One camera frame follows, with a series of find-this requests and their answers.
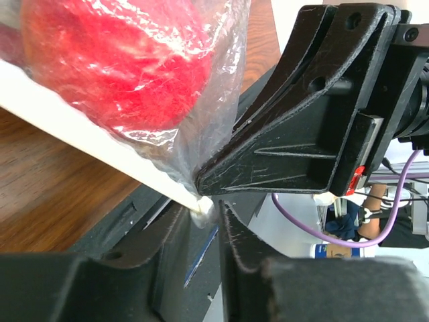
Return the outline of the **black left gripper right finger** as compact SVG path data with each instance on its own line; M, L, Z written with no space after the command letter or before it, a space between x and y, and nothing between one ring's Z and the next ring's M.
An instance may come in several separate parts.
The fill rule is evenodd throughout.
M289 258L219 203L225 321L427 321L428 283L401 258Z

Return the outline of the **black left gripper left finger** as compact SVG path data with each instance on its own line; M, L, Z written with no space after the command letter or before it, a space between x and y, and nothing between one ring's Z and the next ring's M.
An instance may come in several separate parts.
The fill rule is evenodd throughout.
M1 255L2 321L179 321L192 226L170 204L100 258L79 252Z

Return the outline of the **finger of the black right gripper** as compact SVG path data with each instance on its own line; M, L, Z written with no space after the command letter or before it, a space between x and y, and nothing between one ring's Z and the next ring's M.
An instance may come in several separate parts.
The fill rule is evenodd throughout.
M301 111L278 103L263 119L247 120L197 172L198 192L351 193L371 169L375 118L365 108L372 92L337 83Z

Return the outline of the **clear zip top bag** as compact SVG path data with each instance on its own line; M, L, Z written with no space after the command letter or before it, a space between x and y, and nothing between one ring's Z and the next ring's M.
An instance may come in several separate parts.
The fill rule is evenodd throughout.
M231 138L249 1L2 1L1 106L215 220L194 177Z

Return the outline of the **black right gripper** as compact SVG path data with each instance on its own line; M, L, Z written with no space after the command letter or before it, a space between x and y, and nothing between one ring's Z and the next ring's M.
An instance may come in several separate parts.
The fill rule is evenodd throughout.
M393 139L428 153L428 24L380 3L306 5L270 79L234 126L256 134L293 118L355 61L363 77L351 126L351 186L362 187Z

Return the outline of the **red fake apple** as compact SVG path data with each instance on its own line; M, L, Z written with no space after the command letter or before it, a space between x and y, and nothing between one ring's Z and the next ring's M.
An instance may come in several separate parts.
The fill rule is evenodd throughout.
M117 132L178 125L210 76L190 1L23 1L21 34L33 79Z

